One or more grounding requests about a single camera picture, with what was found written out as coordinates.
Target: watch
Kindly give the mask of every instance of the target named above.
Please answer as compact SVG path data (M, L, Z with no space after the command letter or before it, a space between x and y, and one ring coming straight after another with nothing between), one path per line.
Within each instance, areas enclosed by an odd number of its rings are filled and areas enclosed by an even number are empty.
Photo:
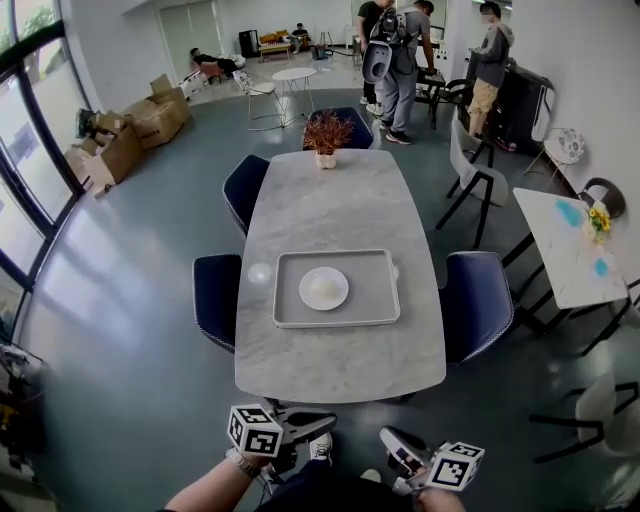
M255 478L260 474L261 469L245 459L236 448L229 449L224 456L246 473L249 478Z

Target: gray hoodie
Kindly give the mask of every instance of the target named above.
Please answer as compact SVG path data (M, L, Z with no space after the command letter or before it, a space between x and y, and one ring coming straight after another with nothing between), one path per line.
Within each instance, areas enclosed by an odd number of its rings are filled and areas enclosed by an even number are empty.
M500 87L509 61L509 49L514 41L511 27L504 23L491 25L480 49L474 50L474 56L478 60L476 77L495 87Z

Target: potted plant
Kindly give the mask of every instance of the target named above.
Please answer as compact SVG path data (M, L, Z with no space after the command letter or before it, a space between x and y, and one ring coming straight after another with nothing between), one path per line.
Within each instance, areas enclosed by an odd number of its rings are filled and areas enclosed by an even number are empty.
M603 244L605 236L611 232L611 218L605 205L596 201L589 210L589 218L582 225L582 233L588 240Z
M342 121L331 112L321 114L307 123L303 146L316 152L319 169L333 169L336 166L336 150L351 140L353 127L351 119Z

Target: marble table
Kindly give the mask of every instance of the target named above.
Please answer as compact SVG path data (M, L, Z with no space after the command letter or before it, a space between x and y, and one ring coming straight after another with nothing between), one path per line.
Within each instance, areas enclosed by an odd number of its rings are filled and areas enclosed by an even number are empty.
M236 384L309 403L380 400L446 376L431 254L409 189L385 151L343 149L331 171L311 151L276 156L251 219L236 321ZM278 329L276 262L284 252L388 249L401 316L391 325Z

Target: man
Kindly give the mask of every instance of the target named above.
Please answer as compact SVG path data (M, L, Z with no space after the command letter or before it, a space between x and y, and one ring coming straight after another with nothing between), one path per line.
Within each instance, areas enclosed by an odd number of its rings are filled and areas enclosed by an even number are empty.
M417 0L413 7L402 11L406 17L406 31L412 36L405 48L395 48L389 72L382 80L384 114L381 130L387 131L387 140L396 144L409 145L413 140L405 130L409 126L411 110L416 97L418 83L418 36L422 38L422 48L427 57L427 74L435 75L433 48L431 47L431 22L429 16L434 11L428 0Z
M482 46L473 50L471 61L477 62L476 85L473 101L469 106L469 133L474 137L482 135L487 115L498 97L498 90L504 80L504 70L509 61L509 49L515 37L511 27L500 21L502 12L498 4L486 2L480 6L482 23L489 24L489 30Z
M358 17L356 18L356 32L360 38L360 51L362 55L367 50L369 39L371 37L371 31L376 26L382 13L389 7L393 6L395 0L375 0L372 2L365 2L360 6L358 11ZM373 115L382 115L382 105L377 104L376 100L376 88L374 84L364 82L362 89L362 98L360 98L361 105L367 105L367 110Z
M302 23L298 23L296 30L291 32L291 41L296 45L296 49L293 52L294 55L300 52L300 47L302 46L302 42L305 37L309 39L309 32L305 30Z
M289 478L257 512L411 512L411 500L401 498L380 484L380 474L366 471L362 478L338 479L331 470L331 436L309 443L311 460ZM269 463L250 455L236 455L180 491L167 504L170 512L232 512L253 481L240 465L259 468ZM460 500L441 489L428 489L417 498L422 512L464 512Z
M216 59L211 55L207 55L206 53L200 53L198 48L193 48L191 50L191 58L193 62L195 62L198 66L202 65L203 62L215 62L218 67L224 71L224 74L227 75L227 78L233 77L233 72L238 71L238 66L236 63L230 59Z

